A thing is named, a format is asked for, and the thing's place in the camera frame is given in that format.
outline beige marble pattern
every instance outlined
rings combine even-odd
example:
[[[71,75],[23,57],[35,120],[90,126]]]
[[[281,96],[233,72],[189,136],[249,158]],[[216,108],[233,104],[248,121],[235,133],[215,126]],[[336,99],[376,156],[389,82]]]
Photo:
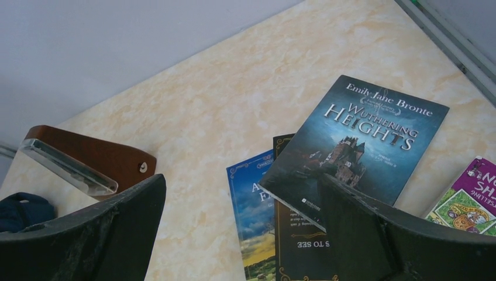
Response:
[[[399,208],[419,215],[472,157],[496,161],[496,110],[390,0],[307,0],[60,128],[157,156],[168,190],[146,280],[243,280],[225,168],[295,132],[341,74],[451,108]],[[0,197],[18,190],[59,215],[95,202],[21,153]]]

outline metal frame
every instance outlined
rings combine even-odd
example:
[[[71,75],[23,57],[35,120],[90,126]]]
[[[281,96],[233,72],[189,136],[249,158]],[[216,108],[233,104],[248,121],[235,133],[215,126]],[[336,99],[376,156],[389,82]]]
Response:
[[[395,0],[481,93],[496,106],[496,66],[426,1]]]
[[[0,156],[13,159],[17,149],[9,146],[4,142],[0,142]]]

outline blue bag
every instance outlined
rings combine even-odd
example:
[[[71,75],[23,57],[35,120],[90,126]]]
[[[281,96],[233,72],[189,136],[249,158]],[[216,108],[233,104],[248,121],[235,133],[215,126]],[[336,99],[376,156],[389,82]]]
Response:
[[[55,208],[34,194],[19,192],[0,201],[0,232],[19,232],[54,218]]]

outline book cover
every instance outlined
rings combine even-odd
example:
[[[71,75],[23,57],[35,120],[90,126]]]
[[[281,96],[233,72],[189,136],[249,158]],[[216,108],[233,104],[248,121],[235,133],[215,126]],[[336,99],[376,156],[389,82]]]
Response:
[[[274,160],[293,136],[274,137]],[[329,264],[329,246],[322,230],[275,201],[276,280],[338,281]]]
[[[496,165],[477,157],[427,215],[428,221],[496,236]]]
[[[340,76],[259,184],[324,231],[321,174],[393,205],[448,110]]]
[[[256,184],[273,161],[269,150],[227,168],[247,281],[275,280],[274,199]]]

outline gray wall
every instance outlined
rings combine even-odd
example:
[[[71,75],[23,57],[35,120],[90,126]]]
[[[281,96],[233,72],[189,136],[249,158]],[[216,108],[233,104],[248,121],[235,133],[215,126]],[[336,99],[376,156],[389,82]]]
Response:
[[[12,159],[0,156],[0,187],[2,187],[2,183],[5,180],[5,175],[7,175],[11,163]]]
[[[424,0],[496,64],[495,0]]]
[[[57,125],[302,0],[0,1],[0,141]]]

